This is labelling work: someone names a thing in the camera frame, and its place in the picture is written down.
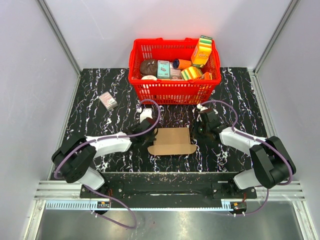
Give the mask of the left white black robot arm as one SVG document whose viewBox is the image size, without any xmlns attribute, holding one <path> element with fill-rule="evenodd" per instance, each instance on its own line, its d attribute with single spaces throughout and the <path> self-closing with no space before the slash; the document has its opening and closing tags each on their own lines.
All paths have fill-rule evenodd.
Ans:
<svg viewBox="0 0 320 240">
<path fill-rule="evenodd" d="M 52 155 L 54 177 L 67 183 L 81 183 L 98 198 L 107 195 L 108 185 L 102 174 L 91 167 L 94 159 L 113 153 L 125 153 L 132 147 L 152 142 L 158 121 L 147 117 L 131 131 L 105 136 L 74 134 Z"/>
</svg>

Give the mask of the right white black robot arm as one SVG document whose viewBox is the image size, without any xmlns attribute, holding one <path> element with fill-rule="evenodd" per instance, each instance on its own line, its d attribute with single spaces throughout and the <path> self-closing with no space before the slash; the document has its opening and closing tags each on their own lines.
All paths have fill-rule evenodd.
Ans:
<svg viewBox="0 0 320 240">
<path fill-rule="evenodd" d="M 228 195 L 239 198 L 249 188 L 262 186 L 271 189 L 283 185 L 284 181 L 287 184 L 291 182 L 297 169 L 280 138 L 247 134 L 221 123 L 212 109 L 201 105 L 197 108 L 199 120 L 195 125 L 195 135 L 198 138 L 211 139 L 251 158 L 250 170 L 239 172 L 224 184 L 223 191 Z"/>
</svg>

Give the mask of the brown cardboard box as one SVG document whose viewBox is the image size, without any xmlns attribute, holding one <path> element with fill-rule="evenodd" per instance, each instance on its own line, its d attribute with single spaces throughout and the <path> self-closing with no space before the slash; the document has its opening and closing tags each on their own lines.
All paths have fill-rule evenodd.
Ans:
<svg viewBox="0 0 320 240">
<path fill-rule="evenodd" d="M 153 156 L 190 155 L 197 146 L 191 144 L 188 127 L 158 128 L 153 145 L 147 150 Z"/>
</svg>

